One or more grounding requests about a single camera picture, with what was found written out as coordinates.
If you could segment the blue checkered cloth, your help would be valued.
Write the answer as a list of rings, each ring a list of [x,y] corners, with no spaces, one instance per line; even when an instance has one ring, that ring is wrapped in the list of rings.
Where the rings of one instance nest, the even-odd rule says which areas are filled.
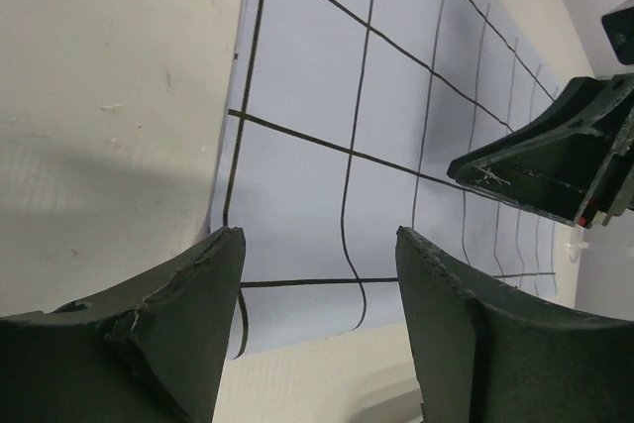
[[[210,207],[247,241],[229,356],[400,321],[401,227],[556,295],[555,223],[447,170],[559,89],[498,0],[243,0]]]

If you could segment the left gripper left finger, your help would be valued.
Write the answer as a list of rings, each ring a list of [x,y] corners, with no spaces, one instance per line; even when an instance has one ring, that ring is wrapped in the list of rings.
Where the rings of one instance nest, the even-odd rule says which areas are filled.
[[[246,254],[221,228],[56,311],[1,321],[5,422],[209,422]]]

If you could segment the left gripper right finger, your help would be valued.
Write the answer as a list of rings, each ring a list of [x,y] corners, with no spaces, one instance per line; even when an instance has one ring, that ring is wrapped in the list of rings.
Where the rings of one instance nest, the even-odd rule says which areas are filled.
[[[427,422],[629,422],[633,325],[530,295],[397,232]]]

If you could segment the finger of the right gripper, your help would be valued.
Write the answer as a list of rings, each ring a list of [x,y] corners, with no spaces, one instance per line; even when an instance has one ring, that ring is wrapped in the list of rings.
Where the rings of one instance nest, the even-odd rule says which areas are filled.
[[[571,79],[518,131],[450,162],[459,185],[569,226],[633,207],[633,77]]]

